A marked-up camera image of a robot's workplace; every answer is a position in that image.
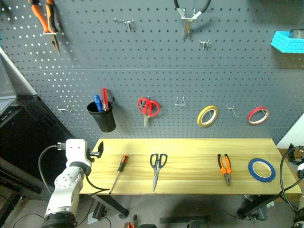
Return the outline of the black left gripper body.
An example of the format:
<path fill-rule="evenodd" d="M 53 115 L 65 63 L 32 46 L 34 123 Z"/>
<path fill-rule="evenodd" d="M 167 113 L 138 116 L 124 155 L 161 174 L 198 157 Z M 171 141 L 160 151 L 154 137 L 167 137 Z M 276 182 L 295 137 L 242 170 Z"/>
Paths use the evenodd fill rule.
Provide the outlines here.
<path fill-rule="evenodd" d="M 100 158 L 100 152 L 91 152 L 89 149 L 86 151 L 86 157 L 90 162 L 94 162 L 95 158 Z"/>

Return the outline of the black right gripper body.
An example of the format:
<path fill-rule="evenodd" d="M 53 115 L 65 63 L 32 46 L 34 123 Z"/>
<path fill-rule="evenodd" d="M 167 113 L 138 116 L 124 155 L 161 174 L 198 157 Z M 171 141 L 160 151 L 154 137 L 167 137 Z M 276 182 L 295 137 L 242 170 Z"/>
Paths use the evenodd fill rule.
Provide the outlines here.
<path fill-rule="evenodd" d="M 302 164 L 304 162 L 304 146 L 294 146 L 292 143 L 288 148 L 288 162 L 290 164 Z"/>

